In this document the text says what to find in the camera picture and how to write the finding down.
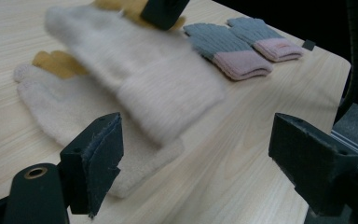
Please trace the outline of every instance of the light wood surface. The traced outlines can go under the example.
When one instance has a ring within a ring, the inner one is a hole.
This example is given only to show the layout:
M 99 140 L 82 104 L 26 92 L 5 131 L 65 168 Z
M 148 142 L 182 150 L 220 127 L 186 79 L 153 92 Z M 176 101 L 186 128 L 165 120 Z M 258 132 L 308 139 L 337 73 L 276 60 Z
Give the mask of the light wood surface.
M 39 50 L 64 49 L 44 30 L 47 8 L 88 3 L 0 0 L 0 198 L 18 171 L 57 164 L 62 150 L 20 100 L 12 71 Z M 187 24 L 225 24 L 243 16 L 209 0 L 191 0 L 184 15 Z M 350 67 L 316 47 L 297 61 L 275 63 L 268 77 L 231 82 L 216 69 L 228 84 L 228 98 L 181 136 L 185 153 L 129 198 L 107 196 L 93 221 L 69 213 L 71 223 L 303 223 L 307 204 L 268 156 L 273 117 L 293 115 L 330 133 Z

